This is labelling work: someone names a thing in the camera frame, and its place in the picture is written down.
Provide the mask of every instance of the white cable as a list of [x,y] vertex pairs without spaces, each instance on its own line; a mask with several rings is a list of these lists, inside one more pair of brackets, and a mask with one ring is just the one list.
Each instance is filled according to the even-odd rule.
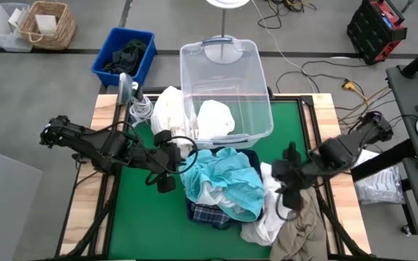
[[264,17],[262,16],[262,13],[261,13],[261,11],[259,10],[259,8],[258,8],[258,5],[257,4],[255,4],[255,0],[251,0],[251,2],[254,4],[254,6],[255,6],[255,8],[258,10],[258,13],[259,13],[259,16],[261,16],[261,19],[262,19],[262,21],[263,21],[263,24],[265,25],[265,29],[267,30],[267,32],[274,38],[274,42],[275,42],[275,46],[276,46],[276,50],[282,55],[282,57],[285,59],[285,61],[287,61],[289,64],[291,64],[291,65],[294,65],[294,66],[296,66],[296,67],[298,67],[305,75],[306,75],[306,78],[308,79],[308,82],[309,82],[309,86],[311,87],[311,90],[312,90],[312,93],[314,94],[315,92],[316,92],[316,90],[314,89],[314,86],[312,85],[312,82],[311,82],[311,79],[309,78],[309,76],[308,76],[308,73],[306,73],[305,72],[305,70],[303,69],[303,68],[301,68],[301,66],[299,66],[299,65],[297,65],[297,64],[295,64],[295,63],[293,63],[293,62],[290,62],[284,55],[283,55],[283,53],[282,53],[282,51],[280,51],[280,48],[279,48],[279,44],[276,42],[276,37],[275,37],[275,35],[267,28],[267,23],[266,23],[266,21],[264,20]]
[[130,105],[130,116],[135,119],[135,123],[132,126],[136,127],[139,123],[144,122],[151,118],[152,115],[152,102],[148,97],[144,97],[142,101],[138,101],[132,98],[132,104]]

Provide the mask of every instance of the black metal leg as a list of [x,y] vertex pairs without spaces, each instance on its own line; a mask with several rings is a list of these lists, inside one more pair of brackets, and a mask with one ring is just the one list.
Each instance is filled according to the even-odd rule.
[[414,147],[410,139],[406,139],[375,158],[369,159],[357,167],[352,168],[351,174],[353,180],[354,182],[359,181],[387,167],[396,165],[407,157],[415,157]]
[[418,235],[418,225],[415,220],[414,213],[412,212],[411,203],[409,202],[409,199],[406,195],[406,192],[411,190],[411,184],[409,183],[409,180],[405,178],[401,181],[401,186],[403,188],[404,199],[406,201],[405,204],[402,204],[402,207],[404,211],[404,216],[406,216],[409,232],[411,232],[411,235]]

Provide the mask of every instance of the gray floor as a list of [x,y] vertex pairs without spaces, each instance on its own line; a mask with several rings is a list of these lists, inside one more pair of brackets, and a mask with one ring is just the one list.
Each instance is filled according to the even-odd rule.
[[[110,28],[118,26],[127,0],[65,0],[75,14],[77,31],[70,49],[101,48]],[[312,0],[317,11],[288,14],[284,27],[272,30],[282,51],[292,56],[315,53],[353,53],[344,34],[359,0]],[[395,0],[402,7],[406,0]],[[256,0],[264,15],[269,8]],[[418,53],[418,0],[405,14],[409,27],[407,39],[396,49],[399,54]],[[256,23],[258,13],[252,3],[227,11],[226,32],[238,38],[250,38],[261,51],[275,51],[270,35]],[[127,28],[151,30],[159,51],[179,50],[182,45],[201,41],[221,31],[221,10],[204,0],[133,0]],[[89,68],[96,55],[91,54],[6,54],[0,53],[0,154],[44,171],[36,200],[15,253],[16,260],[42,259],[54,254],[74,179],[69,149],[52,150],[38,145],[39,131],[50,117],[68,115],[77,123],[88,125],[100,83]],[[320,58],[289,58],[302,65]],[[262,57],[268,85],[274,92],[276,80],[287,71],[297,70],[283,58]],[[357,59],[334,59],[334,62],[360,65]],[[356,81],[370,95],[386,85],[385,68],[406,64],[409,60],[389,59],[361,68],[310,64],[306,72],[326,73]],[[332,93],[335,105],[353,107],[360,103],[354,93],[341,89],[342,81],[317,78],[321,92]],[[178,56],[157,56],[144,84],[147,87],[180,86]],[[299,74],[289,74],[279,81],[282,93],[310,93],[311,88]],[[109,87],[107,92],[117,90]],[[394,99],[391,95],[381,102]],[[395,103],[378,108],[387,119],[399,115]],[[338,110],[338,116],[345,111]],[[388,149],[407,138],[403,123],[395,127],[394,138],[379,144]],[[418,236],[406,238],[399,228],[405,224],[400,206],[378,204],[362,206],[372,253],[379,257],[418,260]]]

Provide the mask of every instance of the clear plastic container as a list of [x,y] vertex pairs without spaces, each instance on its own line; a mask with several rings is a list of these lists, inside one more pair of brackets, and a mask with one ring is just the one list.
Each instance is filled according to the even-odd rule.
[[[258,48],[250,40],[212,38],[180,50],[185,132],[200,149],[253,146],[274,129],[266,79]],[[229,107],[235,121],[227,136],[197,138],[197,115],[203,102]]]
[[29,52],[32,49],[32,45],[19,34],[17,28],[12,32],[7,22],[9,16],[16,9],[20,11],[25,9],[27,14],[30,10],[30,5],[19,3],[0,4],[0,47],[6,51]]

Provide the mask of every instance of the fabric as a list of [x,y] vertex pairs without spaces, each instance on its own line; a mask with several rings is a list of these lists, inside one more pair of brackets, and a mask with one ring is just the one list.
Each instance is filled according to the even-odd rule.
[[272,245],[271,261],[325,261],[327,256],[327,233],[322,221],[315,189],[310,187],[300,192],[304,208],[297,219],[286,222]]
[[103,71],[112,74],[127,73],[135,75],[139,64],[142,62],[146,43],[138,39],[129,41],[125,47],[112,53],[112,62],[108,62],[102,68]]
[[[253,223],[242,224],[241,238],[246,242],[257,243],[261,246],[270,246],[274,243],[276,235],[284,224],[276,214],[276,202],[280,196],[276,192],[281,187],[280,183],[275,181],[271,175],[272,166],[261,163],[262,182],[264,187],[264,215]],[[287,217],[291,209],[284,207],[281,203],[278,206],[279,214]]]
[[[179,170],[191,164],[194,156],[188,157]],[[233,148],[223,148],[215,155],[208,149],[198,151],[194,166],[180,177],[187,198],[196,204],[216,204],[242,222],[255,221],[261,213],[261,178],[247,156]]]
[[197,222],[211,225],[223,225],[230,220],[230,216],[225,214],[225,212],[217,206],[191,203],[191,209],[193,212],[192,219]]
[[230,108],[225,104],[208,100],[201,105],[197,115],[198,139],[224,137],[235,129]]
[[[172,136],[188,136],[185,133],[183,97],[181,91],[173,86],[159,95],[151,115],[151,131],[158,134],[164,130],[170,130]],[[192,144],[182,138],[175,138],[172,142],[177,144],[181,157],[186,159]]]

